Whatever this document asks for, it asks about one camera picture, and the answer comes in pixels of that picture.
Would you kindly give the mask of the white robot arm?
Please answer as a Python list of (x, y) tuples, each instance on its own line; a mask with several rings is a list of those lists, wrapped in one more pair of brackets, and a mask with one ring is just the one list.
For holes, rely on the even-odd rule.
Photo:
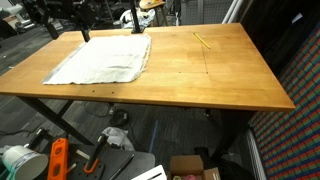
[(47, 28), (53, 39), (59, 37), (52, 19), (68, 20), (79, 26), (85, 42), (90, 40), (89, 31), (95, 24), (98, 12), (95, 0), (22, 0), (32, 21)]

